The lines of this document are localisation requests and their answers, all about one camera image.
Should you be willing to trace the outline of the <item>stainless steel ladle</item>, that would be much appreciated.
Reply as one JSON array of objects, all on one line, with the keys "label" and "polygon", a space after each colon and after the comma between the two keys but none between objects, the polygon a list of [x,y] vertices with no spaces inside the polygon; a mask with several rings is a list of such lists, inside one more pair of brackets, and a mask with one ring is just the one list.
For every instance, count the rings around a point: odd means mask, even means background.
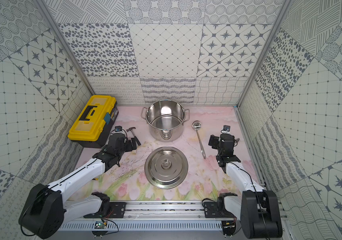
[{"label": "stainless steel ladle", "polygon": [[200,145],[200,149],[201,149],[201,154],[202,154],[203,158],[206,159],[206,153],[205,153],[202,141],[201,141],[201,137],[199,135],[199,130],[201,129],[201,122],[200,121],[194,121],[192,123],[192,128],[195,130],[195,132],[197,134],[199,145]]}]

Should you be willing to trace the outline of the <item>stainless steel pot lid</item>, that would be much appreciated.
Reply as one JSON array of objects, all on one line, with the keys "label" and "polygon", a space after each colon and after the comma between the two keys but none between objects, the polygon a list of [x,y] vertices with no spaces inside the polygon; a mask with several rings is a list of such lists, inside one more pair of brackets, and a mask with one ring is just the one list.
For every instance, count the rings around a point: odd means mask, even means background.
[{"label": "stainless steel pot lid", "polygon": [[160,147],[146,159],[147,180],[158,189],[179,186],[188,173],[188,160],[184,153],[174,147]]}]

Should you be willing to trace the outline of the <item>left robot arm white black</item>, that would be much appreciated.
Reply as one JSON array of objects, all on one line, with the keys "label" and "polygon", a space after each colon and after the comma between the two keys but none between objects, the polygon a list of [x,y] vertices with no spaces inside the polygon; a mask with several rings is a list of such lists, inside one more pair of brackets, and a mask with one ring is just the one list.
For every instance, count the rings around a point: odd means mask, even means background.
[{"label": "left robot arm white black", "polygon": [[132,151],[131,140],[121,132],[109,136],[101,150],[84,165],[48,185],[35,185],[26,200],[18,223],[21,232],[41,239],[51,237],[63,224],[90,215],[109,216],[113,209],[110,198],[93,192],[89,197],[70,203],[68,199],[86,183],[119,166],[124,153]]}]

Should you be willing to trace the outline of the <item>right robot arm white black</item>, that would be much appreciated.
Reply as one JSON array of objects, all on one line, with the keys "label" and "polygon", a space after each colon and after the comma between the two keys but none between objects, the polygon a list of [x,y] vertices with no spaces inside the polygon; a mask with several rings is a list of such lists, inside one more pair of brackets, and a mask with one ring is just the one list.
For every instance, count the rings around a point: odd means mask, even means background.
[{"label": "right robot arm white black", "polygon": [[237,140],[222,132],[211,135],[208,145],[218,150],[216,160],[220,168],[236,184],[241,197],[233,193],[220,194],[218,208],[233,214],[248,239],[280,238],[283,226],[276,194],[259,185],[245,170],[241,160],[234,154]]}]

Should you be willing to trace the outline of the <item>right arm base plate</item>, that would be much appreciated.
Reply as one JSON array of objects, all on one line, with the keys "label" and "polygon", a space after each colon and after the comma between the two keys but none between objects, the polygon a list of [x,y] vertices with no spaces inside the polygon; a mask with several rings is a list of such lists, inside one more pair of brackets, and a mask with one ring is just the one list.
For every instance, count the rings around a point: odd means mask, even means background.
[{"label": "right arm base plate", "polygon": [[213,201],[204,201],[202,203],[203,209],[204,209],[204,216],[207,219],[213,219],[213,218],[229,218],[233,219],[236,218],[234,214],[230,213],[224,207],[219,209],[218,203]]}]

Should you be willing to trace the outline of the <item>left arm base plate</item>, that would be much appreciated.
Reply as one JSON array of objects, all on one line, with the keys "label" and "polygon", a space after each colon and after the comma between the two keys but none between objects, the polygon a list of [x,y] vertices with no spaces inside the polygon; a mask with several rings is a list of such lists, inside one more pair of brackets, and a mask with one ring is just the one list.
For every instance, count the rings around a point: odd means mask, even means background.
[{"label": "left arm base plate", "polygon": [[100,209],[93,214],[83,216],[85,219],[122,219],[126,210],[126,202],[109,202],[102,203]]}]

